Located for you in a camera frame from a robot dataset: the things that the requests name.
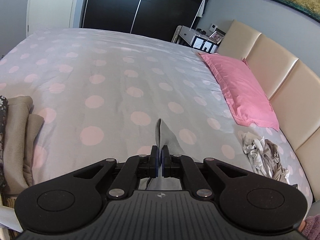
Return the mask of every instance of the wardrobe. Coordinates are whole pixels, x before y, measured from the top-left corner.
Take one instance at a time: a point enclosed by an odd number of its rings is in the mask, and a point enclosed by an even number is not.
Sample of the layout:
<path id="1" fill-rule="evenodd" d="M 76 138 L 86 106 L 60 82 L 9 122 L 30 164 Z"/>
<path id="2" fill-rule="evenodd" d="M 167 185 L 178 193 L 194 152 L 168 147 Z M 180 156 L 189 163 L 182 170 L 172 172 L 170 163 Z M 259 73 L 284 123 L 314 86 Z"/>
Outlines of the wardrobe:
<path id="1" fill-rule="evenodd" d="M 87 0 L 82 27 L 171 41 L 178 25 L 193 25 L 202 1 Z"/>

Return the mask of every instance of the purple towel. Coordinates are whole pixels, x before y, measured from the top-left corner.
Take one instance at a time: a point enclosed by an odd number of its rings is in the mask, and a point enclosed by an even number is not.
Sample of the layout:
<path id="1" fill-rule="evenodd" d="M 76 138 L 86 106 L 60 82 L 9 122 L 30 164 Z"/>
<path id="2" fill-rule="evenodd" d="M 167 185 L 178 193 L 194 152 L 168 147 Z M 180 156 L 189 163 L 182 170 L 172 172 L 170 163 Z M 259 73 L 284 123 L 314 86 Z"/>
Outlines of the purple towel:
<path id="1" fill-rule="evenodd" d="M 309 240 L 320 240 L 320 214 L 306 218 L 306 227 L 302 234 Z"/>

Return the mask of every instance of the white wall thermostat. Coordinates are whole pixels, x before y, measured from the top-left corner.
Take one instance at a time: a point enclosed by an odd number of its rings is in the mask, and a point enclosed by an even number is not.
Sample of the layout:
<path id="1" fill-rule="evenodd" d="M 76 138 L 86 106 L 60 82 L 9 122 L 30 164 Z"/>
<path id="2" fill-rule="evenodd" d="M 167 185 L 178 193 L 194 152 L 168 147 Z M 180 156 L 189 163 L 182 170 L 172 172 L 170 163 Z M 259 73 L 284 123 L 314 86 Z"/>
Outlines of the white wall thermostat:
<path id="1" fill-rule="evenodd" d="M 210 26 L 210 31 L 212 31 L 213 33 L 216 31 L 216 28 L 217 28 L 217 26 L 216 25 L 214 25 L 214 24 L 212 24 L 211 26 Z"/>

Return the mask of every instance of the headboard panel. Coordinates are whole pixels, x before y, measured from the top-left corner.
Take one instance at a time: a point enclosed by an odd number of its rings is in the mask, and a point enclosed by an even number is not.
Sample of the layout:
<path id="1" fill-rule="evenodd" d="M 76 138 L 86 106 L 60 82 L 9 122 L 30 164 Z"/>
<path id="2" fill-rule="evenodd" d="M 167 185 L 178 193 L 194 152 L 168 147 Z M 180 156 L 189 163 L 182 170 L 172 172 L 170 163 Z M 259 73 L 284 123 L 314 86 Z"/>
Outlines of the headboard panel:
<path id="1" fill-rule="evenodd" d="M 247 59 L 319 200 L 320 78 L 285 48 L 236 20 L 218 53 Z"/>
<path id="2" fill-rule="evenodd" d="M 218 53 L 239 60 L 246 58 L 261 32 L 233 20 L 229 31 L 223 38 Z"/>

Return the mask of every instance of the polka dot bed sheet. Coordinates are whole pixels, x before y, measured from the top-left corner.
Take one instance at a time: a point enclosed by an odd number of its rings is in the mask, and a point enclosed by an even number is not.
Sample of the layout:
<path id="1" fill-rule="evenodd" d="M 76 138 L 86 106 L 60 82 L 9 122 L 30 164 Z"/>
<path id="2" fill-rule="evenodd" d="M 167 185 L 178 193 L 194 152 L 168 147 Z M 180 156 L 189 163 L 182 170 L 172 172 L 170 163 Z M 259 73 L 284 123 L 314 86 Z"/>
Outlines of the polka dot bed sheet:
<path id="1" fill-rule="evenodd" d="M 34 159 L 40 183 L 105 158 L 149 154 L 162 118 L 186 155 L 252 171 L 241 136 L 279 147 L 290 184 L 312 202 L 284 134 L 235 123 L 220 86 L 194 50 L 142 36 L 91 29 L 35 32 L 0 61 L 0 93 L 33 98 L 44 117 Z"/>

